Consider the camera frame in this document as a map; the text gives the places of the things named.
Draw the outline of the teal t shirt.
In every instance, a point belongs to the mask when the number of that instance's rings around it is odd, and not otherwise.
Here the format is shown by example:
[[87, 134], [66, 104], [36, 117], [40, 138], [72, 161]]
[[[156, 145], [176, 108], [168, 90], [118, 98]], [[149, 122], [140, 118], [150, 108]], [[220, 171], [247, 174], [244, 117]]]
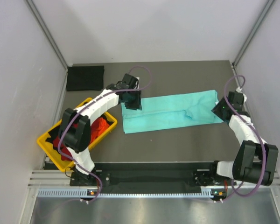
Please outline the teal t shirt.
[[223, 121], [211, 111], [217, 103], [216, 90], [143, 98], [141, 110], [122, 105], [123, 131], [130, 134], [219, 124]]

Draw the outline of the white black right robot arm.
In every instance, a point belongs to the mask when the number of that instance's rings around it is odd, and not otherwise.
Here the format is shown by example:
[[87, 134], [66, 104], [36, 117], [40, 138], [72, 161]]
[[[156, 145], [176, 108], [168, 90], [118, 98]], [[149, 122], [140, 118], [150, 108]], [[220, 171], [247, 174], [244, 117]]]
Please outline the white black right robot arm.
[[215, 185], [220, 184], [225, 178], [258, 183], [262, 173], [263, 152], [261, 145], [265, 149], [265, 171], [261, 184], [269, 186], [273, 182], [275, 173], [278, 148], [270, 145], [264, 140], [259, 140], [255, 132], [250, 115], [243, 109], [245, 97], [243, 93], [230, 91], [227, 99], [233, 111], [222, 98], [212, 109], [223, 122], [235, 133], [239, 141], [240, 148], [234, 161], [215, 161], [211, 165], [208, 173], [209, 181]]

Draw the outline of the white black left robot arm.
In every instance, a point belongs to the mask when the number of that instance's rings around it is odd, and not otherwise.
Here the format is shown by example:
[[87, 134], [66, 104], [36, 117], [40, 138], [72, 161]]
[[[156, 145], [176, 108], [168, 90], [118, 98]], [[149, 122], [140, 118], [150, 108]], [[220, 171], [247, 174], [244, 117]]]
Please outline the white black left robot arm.
[[97, 178], [88, 149], [91, 125], [106, 111], [121, 103], [130, 110], [142, 109], [139, 78], [126, 73], [122, 80], [108, 85], [89, 103], [77, 109], [68, 108], [63, 113], [57, 150], [74, 161], [77, 171], [81, 174], [80, 179], [86, 185], [92, 185]]

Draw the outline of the orange t shirt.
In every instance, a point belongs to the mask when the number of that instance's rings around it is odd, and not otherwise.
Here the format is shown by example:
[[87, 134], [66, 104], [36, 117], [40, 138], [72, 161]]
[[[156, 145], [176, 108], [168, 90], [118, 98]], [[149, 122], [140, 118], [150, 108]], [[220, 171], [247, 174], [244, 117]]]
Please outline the orange t shirt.
[[96, 119], [91, 125], [91, 141], [92, 143], [100, 135], [102, 135], [113, 123], [104, 117]]

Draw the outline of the folded black t shirt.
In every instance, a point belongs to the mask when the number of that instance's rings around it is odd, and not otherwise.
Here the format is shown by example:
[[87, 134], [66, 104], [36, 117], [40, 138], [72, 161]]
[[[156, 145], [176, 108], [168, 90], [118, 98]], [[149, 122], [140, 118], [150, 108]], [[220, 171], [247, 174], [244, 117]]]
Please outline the folded black t shirt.
[[100, 91], [104, 87], [103, 65], [68, 67], [66, 91]]

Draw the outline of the black t shirt in bin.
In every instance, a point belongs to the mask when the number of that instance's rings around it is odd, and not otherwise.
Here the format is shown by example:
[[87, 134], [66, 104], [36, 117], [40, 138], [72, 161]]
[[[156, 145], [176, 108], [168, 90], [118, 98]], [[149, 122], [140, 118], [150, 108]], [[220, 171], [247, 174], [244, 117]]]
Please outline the black t shirt in bin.
[[60, 139], [58, 137], [59, 128], [60, 128], [60, 126], [56, 126], [52, 130], [50, 130], [48, 132], [49, 137], [47, 137], [46, 140], [45, 140], [46, 142], [48, 142], [52, 145], [52, 147], [55, 151], [58, 151], [57, 147], [58, 147], [58, 144], [59, 144], [59, 141], [60, 141]]

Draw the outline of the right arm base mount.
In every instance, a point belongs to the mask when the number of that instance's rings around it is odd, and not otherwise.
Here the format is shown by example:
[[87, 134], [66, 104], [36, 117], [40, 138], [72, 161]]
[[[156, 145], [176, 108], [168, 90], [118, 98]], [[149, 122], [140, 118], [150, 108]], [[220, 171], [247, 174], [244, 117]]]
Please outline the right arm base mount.
[[197, 186], [223, 186], [231, 185], [231, 178], [219, 176], [215, 171], [198, 169], [193, 173], [194, 183]]

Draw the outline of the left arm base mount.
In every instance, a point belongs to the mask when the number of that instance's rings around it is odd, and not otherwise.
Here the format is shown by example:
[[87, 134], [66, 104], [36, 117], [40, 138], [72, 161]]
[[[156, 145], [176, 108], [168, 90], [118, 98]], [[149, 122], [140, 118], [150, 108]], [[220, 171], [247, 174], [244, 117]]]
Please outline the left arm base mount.
[[66, 167], [64, 171], [65, 175], [70, 178], [70, 186], [72, 187], [85, 187], [85, 186], [97, 186], [100, 187], [99, 180], [92, 176], [79, 172], [75, 167]]

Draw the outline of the aluminium frame rail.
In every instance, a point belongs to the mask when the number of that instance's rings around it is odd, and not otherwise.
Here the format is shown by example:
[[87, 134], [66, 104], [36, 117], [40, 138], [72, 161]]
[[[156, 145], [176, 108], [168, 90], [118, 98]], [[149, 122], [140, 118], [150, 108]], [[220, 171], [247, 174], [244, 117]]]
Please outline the aluminium frame rail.
[[[170, 188], [174, 184], [177, 184], [179, 188], [199, 187], [194, 183], [193, 172], [189, 170], [99, 170], [94, 174], [104, 188], [117, 186], [121, 183], [131, 184], [132, 187], [139, 187], [141, 184], [152, 187], [158, 183]], [[64, 172], [57, 170], [33, 171], [28, 186], [36, 188], [70, 187], [70, 178]]]

